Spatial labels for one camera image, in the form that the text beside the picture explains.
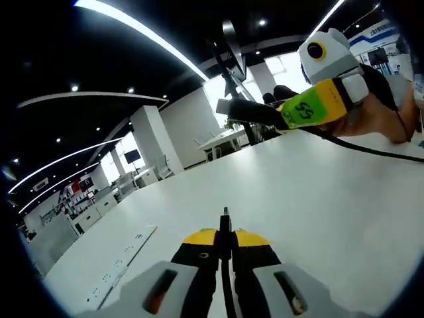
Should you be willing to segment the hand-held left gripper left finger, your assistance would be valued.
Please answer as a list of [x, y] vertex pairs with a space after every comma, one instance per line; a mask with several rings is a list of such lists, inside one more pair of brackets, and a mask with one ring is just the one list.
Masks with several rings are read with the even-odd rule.
[[171, 261], [160, 261], [126, 283], [119, 299], [78, 317], [207, 317], [216, 289], [217, 230], [188, 236]]

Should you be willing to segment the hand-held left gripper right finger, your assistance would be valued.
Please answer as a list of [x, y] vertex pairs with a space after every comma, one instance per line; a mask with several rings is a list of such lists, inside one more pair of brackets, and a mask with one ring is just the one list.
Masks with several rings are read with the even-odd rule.
[[282, 262], [264, 237], [239, 229], [235, 240], [235, 292], [243, 317], [368, 316], [335, 303], [323, 283]]

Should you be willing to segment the person's right hand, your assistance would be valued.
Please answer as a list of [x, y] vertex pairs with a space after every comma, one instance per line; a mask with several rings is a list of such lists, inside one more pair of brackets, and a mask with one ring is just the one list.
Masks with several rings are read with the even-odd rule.
[[357, 120], [349, 124], [345, 118], [329, 129], [334, 136], [360, 136], [379, 133], [393, 144], [410, 141], [419, 118], [413, 88], [407, 87], [399, 111], [387, 108], [374, 94], [369, 94], [359, 109]]

